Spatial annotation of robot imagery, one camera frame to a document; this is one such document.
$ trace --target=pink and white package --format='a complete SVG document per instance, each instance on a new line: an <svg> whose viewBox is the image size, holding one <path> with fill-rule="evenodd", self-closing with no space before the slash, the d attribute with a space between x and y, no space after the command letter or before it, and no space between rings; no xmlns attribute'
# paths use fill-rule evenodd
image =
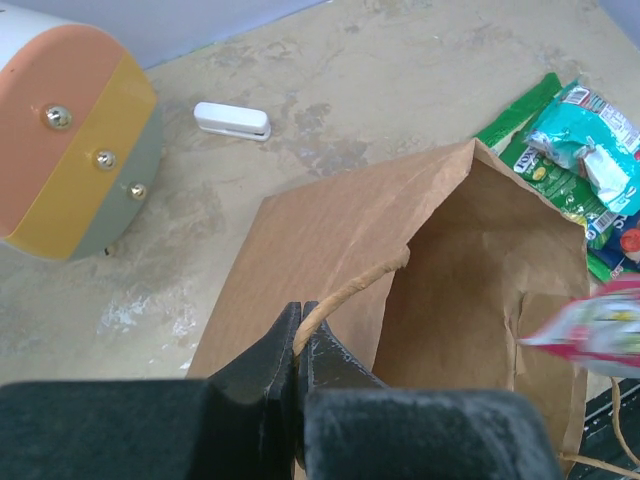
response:
<svg viewBox="0 0 640 480"><path fill-rule="evenodd" d="M564 307L519 341L612 377L640 378L640 275L626 275Z"/></svg>

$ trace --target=silver knob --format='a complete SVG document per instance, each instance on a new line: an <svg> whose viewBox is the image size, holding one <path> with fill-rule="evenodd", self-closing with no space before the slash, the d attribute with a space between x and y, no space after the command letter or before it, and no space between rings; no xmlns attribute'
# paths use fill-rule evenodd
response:
<svg viewBox="0 0 640 480"><path fill-rule="evenodd" d="M96 154L96 165L100 170L113 170L116 166L116 154L109 150L101 150Z"/></svg>
<svg viewBox="0 0 640 480"><path fill-rule="evenodd" d="M129 185L129 196L134 200L144 200L147 196L147 187L141 183L132 183Z"/></svg>
<svg viewBox="0 0 640 480"><path fill-rule="evenodd" d="M62 105L47 107L44 117L47 125L54 130L67 130L73 122L73 115Z"/></svg>

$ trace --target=beige tabletop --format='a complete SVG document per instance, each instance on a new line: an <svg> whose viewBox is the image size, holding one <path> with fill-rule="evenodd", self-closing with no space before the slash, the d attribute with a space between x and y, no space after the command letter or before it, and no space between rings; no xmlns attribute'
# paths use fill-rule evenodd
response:
<svg viewBox="0 0 640 480"><path fill-rule="evenodd" d="M152 69L166 154L115 255L0 247L0 382L183 376L262 198L463 140L548 71L640 124L640 54L596 0L340 0ZM273 136L204 133L199 101Z"/></svg>

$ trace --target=paper bag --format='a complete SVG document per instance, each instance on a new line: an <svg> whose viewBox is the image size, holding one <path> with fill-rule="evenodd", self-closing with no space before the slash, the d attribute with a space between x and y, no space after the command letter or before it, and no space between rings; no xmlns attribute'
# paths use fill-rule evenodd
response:
<svg viewBox="0 0 640 480"><path fill-rule="evenodd" d="M586 373L515 339L588 294L584 230L477 140L265 199L189 376L227 364L287 302L321 300L405 244L407 268L341 306L336 336L393 387L522 392L554 447L577 452Z"/></svg>

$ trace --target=light blue wall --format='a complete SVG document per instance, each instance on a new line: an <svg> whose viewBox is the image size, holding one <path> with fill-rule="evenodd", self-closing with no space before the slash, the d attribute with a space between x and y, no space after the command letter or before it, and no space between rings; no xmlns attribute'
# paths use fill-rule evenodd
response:
<svg viewBox="0 0 640 480"><path fill-rule="evenodd" d="M600 6L640 49L640 1L600 0Z"/></svg>
<svg viewBox="0 0 640 480"><path fill-rule="evenodd" d="M109 32L144 67L265 25L323 0L8 0Z"/></svg>

